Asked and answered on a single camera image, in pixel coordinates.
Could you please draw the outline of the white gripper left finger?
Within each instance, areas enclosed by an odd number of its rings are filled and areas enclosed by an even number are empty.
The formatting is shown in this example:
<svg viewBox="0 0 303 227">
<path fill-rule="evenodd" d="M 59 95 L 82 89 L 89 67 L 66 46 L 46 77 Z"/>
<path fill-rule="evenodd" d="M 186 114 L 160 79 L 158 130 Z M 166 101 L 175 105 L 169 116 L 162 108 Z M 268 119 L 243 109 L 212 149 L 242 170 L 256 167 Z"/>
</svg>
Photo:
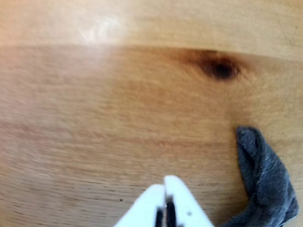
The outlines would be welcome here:
<svg viewBox="0 0 303 227">
<path fill-rule="evenodd" d="M 161 227 L 164 208 L 164 185 L 153 184 L 135 200 L 114 227 Z"/>
</svg>

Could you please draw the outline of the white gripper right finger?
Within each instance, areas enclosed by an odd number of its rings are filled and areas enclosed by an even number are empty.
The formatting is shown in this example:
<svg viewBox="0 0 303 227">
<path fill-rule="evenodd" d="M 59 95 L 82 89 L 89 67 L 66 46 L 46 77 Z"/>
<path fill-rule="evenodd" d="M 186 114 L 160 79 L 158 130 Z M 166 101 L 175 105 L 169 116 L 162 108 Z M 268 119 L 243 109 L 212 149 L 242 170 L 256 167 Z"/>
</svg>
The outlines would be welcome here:
<svg viewBox="0 0 303 227">
<path fill-rule="evenodd" d="M 168 227 L 212 227 L 186 184 L 175 175 L 164 177 Z"/>
</svg>

